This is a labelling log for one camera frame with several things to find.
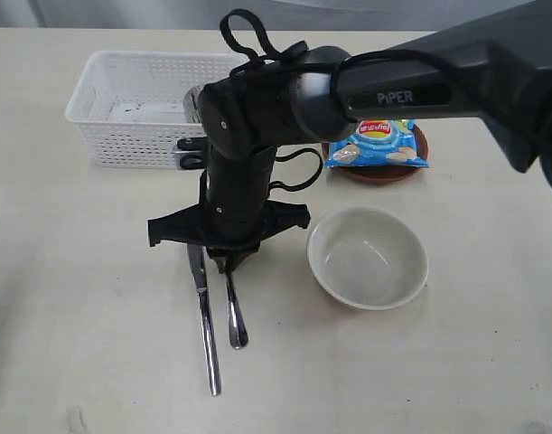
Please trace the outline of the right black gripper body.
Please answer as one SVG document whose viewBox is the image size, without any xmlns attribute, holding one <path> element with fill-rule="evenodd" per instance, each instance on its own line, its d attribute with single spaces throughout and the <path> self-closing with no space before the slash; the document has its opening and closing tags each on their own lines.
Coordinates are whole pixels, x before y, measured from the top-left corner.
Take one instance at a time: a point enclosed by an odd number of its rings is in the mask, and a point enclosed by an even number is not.
<svg viewBox="0 0 552 434">
<path fill-rule="evenodd" d="M 199 245 L 206 249 L 221 274 L 231 272 L 258 252 L 262 241 L 288 229 L 305 229 L 310 213 L 304 204 L 267 201 L 254 216 L 248 212 L 213 211 L 198 203 L 147 222 L 149 244 L 162 241 Z"/>
</svg>

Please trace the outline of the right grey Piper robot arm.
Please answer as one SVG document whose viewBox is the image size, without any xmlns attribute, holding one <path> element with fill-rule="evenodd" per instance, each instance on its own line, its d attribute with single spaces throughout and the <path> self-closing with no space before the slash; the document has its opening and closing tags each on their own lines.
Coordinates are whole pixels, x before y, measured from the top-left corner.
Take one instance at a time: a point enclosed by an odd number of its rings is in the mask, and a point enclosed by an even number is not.
<svg viewBox="0 0 552 434">
<path fill-rule="evenodd" d="M 281 146 L 309 151 L 351 135 L 366 119 L 480 118 L 511 167 L 540 163 L 552 188 L 552 1 L 532 1 L 381 51 L 269 41 L 249 10 L 258 49 L 224 41 L 247 61 L 205 85 L 198 111 L 207 138 L 199 201 L 148 222 L 151 245 L 204 247 L 219 269 L 260 243 L 306 228 L 305 205 L 272 201 Z"/>
</svg>

